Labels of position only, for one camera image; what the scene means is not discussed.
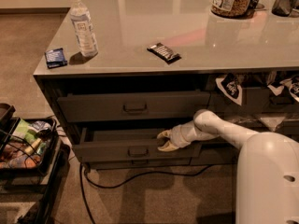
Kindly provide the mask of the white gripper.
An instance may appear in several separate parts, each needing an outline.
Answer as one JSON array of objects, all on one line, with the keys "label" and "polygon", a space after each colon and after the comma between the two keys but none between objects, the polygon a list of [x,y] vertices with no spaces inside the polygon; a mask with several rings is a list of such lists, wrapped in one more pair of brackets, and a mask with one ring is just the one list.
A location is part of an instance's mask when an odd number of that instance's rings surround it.
[{"label": "white gripper", "polygon": [[164,130],[157,134],[158,139],[170,138],[170,141],[165,142],[162,146],[158,147],[159,151],[162,152],[172,152],[178,150],[179,148],[184,148],[188,146],[191,142],[187,141],[182,132],[181,126],[175,126],[170,130]]}]

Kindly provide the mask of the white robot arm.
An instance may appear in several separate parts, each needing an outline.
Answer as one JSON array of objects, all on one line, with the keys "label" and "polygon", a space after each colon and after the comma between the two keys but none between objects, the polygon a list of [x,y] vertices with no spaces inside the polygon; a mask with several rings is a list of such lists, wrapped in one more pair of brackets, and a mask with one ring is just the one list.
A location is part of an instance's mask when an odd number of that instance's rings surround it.
[{"label": "white robot arm", "polygon": [[170,152],[220,137],[239,150],[235,224],[299,224],[299,143],[256,132],[201,109],[193,119],[157,135]]}]

